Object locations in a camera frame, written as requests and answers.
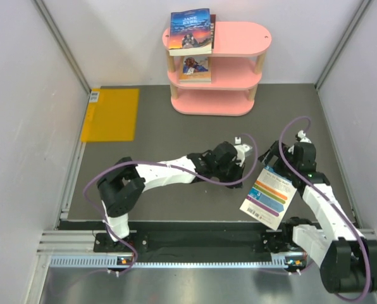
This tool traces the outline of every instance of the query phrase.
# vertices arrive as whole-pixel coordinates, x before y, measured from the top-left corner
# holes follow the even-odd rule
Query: metal floor
[[[131,156],[133,160],[173,160],[191,152],[213,149],[223,141],[233,142],[234,136],[241,133],[252,134],[259,152],[263,153],[278,139],[282,128],[291,119],[301,115],[312,118],[308,136],[318,151],[318,170],[329,178],[338,201],[349,218],[352,218],[314,86],[262,84],[257,91],[254,108],[242,117],[183,115],[173,109],[168,85],[141,87],[135,140],[86,145],[68,219],[100,219],[99,214],[84,201],[82,189],[91,178],[124,156]],[[295,133],[304,127],[302,123],[296,125],[285,137],[286,142],[293,143]],[[253,160],[253,157],[247,160],[247,168],[251,167]],[[201,182],[150,190],[140,197],[129,217],[131,220],[253,220],[239,207],[261,169],[259,164],[242,189],[228,189]],[[91,190],[90,196],[100,203],[96,189]],[[312,211],[298,194],[285,219],[292,216],[314,220]]]
[[[91,269],[49,269],[51,290],[40,304],[343,304],[325,291],[317,266],[299,275],[276,275],[253,269],[134,269],[116,278],[106,272],[85,277]],[[377,304],[369,294],[360,304]]]

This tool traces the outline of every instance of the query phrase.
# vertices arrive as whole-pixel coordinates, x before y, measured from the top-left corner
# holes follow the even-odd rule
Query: wooden shelf post
[[[175,58],[169,55],[169,50],[166,50],[166,59],[168,61],[168,71],[175,72],[176,71]]]
[[[177,87],[175,87],[173,84],[170,84],[170,94],[173,99],[177,99]]]
[[[250,101],[253,101],[254,96],[256,96],[256,91],[257,91],[257,84],[252,89],[250,89],[249,95],[247,96],[247,99],[250,100]]]
[[[256,60],[256,66],[254,68],[254,72],[256,74],[259,74],[262,72],[262,69],[263,69],[263,65],[264,65],[264,59],[266,58],[266,52],[264,52],[263,54],[260,54],[258,57],[257,57],[257,60]]]

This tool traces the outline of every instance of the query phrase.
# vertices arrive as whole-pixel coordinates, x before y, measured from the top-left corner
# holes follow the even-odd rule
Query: yellow paper
[[[92,94],[95,96],[90,95],[80,140],[83,143],[133,141],[139,89],[100,88],[93,89]]]

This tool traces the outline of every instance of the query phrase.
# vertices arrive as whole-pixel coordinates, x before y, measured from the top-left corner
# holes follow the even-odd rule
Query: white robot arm
[[[252,147],[228,142],[219,144],[214,150],[204,153],[191,153],[176,160],[161,161],[166,165],[175,165],[196,172],[204,177],[217,177],[221,182],[235,182],[242,177],[245,159],[252,153]],[[170,184],[192,184],[200,182],[195,175],[171,167],[154,167],[152,165],[126,166],[104,176],[97,183],[102,204],[106,212],[106,220],[111,230],[119,237],[129,235],[128,212],[135,205],[139,195],[155,187]]]
[[[292,181],[293,186],[304,202],[314,212],[323,233],[308,220],[291,218],[283,225],[283,243],[291,247],[301,247],[319,266],[322,282],[330,293],[361,292],[364,288],[366,273],[361,248],[348,225],[331,206],[343,212],[342,207],[333,194],[326,176],[316,171],[316,149],[304,131],[296,135],[297,142],[289,147],[282,145],[286,160],[314,187],[318,188],[329,199],[322,197],[313,187],[295,175],[282,160],[279,153],[279,142],[259,157],[268,165],[273,157],[277,160],[273,170]],[[371,291],[377,290],[377,241],[367,240],[359,231],[358,236],[364,244],[371,266]]]

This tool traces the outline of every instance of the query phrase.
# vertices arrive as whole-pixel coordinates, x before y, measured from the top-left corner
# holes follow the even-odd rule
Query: pink shelf
[[[168,49],[170,29],[163,33]],[[215,57],[252,57],[264,53],[271,44],[270,32],[253,22],[216,22],[213,53]]]
[[[210,84],[179,82],[180,60],[175,61],[176,71],[168,72],[169,80],[182,89],[238,91],[254,87],[262,77],[261,73],[254,73],[255,63],[248,58],[212,58],[210,62],[212,75]]]
[[[247,91],[178,90],[178,99],[171,98],[173,107],[183,114],[241,116],[248,113],[254,101]]]

